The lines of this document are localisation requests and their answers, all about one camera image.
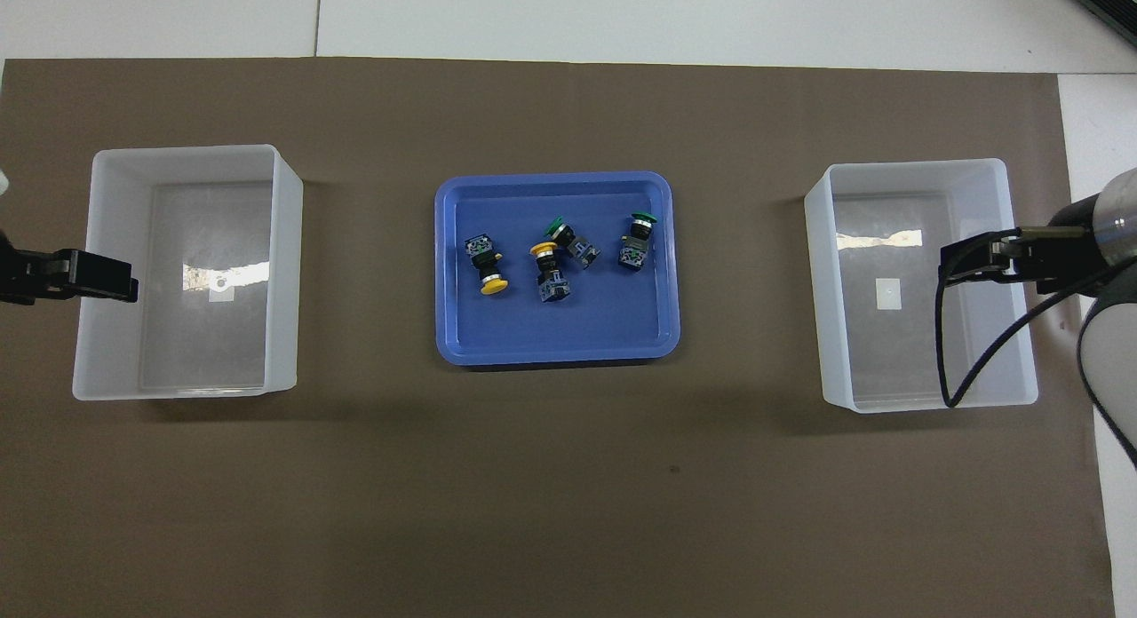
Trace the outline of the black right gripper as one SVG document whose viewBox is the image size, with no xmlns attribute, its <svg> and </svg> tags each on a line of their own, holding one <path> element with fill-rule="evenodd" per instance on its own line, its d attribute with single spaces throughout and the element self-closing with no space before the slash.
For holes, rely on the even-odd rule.
<svg viewBox="0 0 1137 618">
<path fill-rule="evenodd" d="M 1046 295 L 1099 273 L 1103 254 L 1093 233 L 1097 202 L 1087 197 L 1068 204 L 1046 226 L 987 231 L 941 247 L 941 286 L 994 281 L 1012 269 L 1013 279 L 1034 281 L 1036 293 Z"/>
</svg>

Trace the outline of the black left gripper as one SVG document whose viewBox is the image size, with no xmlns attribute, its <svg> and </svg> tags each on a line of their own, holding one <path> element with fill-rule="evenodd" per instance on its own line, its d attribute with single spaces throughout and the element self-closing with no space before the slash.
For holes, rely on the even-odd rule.
<svg viewBox="0 0 1137 618">
<path fill-rule="evenodd" d="M 35 304 L 34 297 L 75 294 L 133 304 L 139 299 L 139 281 L 132 273 L 131 265 L 121 259 L 72 249 L 25 250 L 24 262 L 20 251 L 0 231 L 0 303 Z"/>
</svg>

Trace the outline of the green push button switch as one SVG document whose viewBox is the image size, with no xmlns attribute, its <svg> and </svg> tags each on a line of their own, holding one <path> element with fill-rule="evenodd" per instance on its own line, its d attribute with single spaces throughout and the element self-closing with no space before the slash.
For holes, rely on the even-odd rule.
<svg viewBox="0 0 1137 618">
<path fill-rule="evenodd" d="M 549 242 L 553 242 L 556 247 L 561 247 L 562 250 L 573 258 L 574 261 L 581 267 L 581 269 L 589 269 L 594 265 L 597 258 L 600 257 L 600 250 L 594 247 L 589 239 L 586 239 L 583 234 L 576 232 L 568 222 L 564 218 L 554 218 L 548 226 L 545 227 L 545 237 Z"/>
<path fill-rule="evenodd" d="M 652 234 L 658 218 L 650 212 L 631 212 L 628 231 L 621 237 L 617 264 L 634 273 L 642 269 L 650 252 Z"/>
</svg>

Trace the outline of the yellow push button switch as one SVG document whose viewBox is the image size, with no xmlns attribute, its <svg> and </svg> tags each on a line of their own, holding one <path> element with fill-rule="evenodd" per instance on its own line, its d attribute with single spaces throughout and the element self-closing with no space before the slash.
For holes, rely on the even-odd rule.
<svg viewBox="0 0 1137 618">
<path fill-rule="evenodd" d="M 498 266 L 501 254 L 493 245 L 492 239 L 487 234 L 479 234 L 464 242 L 464 250 L 478 273 L 482 295 L 492 297 L 508 287 L 509 282 L 503 276 Z"/>
<path fill-rule="evenodd" d="M 529 250 L 537 265 L 537 294 L 543 303 L 563 301 L 571 295 L 568 278 L 561 270 L 556 242 L 538 242 Z"/>
</svg>

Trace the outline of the translucent white plastic box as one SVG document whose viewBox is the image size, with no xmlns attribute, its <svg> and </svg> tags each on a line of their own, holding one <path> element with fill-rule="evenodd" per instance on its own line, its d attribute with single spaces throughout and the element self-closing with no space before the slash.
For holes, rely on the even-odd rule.
<svg viewBox="0 0 1137 618">
<path fill-rule="evenodd" d="M 822 395 L 856 414 L 941 410 L 933 292 L 941 247 L 1014 225 L 998 158 L 833 164 L 804 198 Z M 902 310 L 875 307 L 875 279 L 899 278 Z M 951 389 L 1009 324 L 1024 289 L 966 283 L 943 295 Z"/>
<path fill-rule="evenodd" d="M 128 262 L 130 304 L 80 307 L 78 400 L 259 396 L 298 379 L 302 179 L 271 145 L 101 150 L 86 249 Z M 211 275 L 235 298 L 211 303 Z"/>
</svg>

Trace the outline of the blue plastic tray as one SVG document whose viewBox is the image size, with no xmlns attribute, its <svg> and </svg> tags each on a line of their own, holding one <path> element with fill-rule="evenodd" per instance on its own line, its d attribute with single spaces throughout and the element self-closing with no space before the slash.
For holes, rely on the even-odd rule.
<svg viewBox="0 0 1137 618">
<path fill-rule="evenodd" d="M 435 343 L 455 366 L 606 364 L 664 358 L 680 340 L 680 292 L 672 190 L 654 172 L 462 176 L 434 198 Z M 650 252 L 634 273 L 617 264 L 631 212 L 658 218 Z M 589 269 L 557 250 L 571 295 L 543 303 L 529 249 L 554 218 L 600 250 Z M 509 285 L 484 297 L 465 253 L 487 234 Z"/>
</svg>

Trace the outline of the brown table mat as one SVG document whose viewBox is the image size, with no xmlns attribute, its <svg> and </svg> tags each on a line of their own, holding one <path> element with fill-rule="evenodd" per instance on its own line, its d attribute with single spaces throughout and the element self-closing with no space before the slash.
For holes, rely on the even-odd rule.
<svg viewBox="0 0 1137 618">
<path fill-rule="evenodd" d="M 8 60 L 0 228 L 83 247 L 93 157 L 266 142 L 305 182 L 298 383 L 78 402 L 75 301 L 0 304 L 0 618 L 1114 613 L 1077 304 L 1032 406 L 821 393 L 803 197 L 996 157 L 1069 200 L 1054 75 L 389 59 Z M 681 335 L 640 366 L 437 351 L 455 176 L 657 172 Z"/>
</svg>

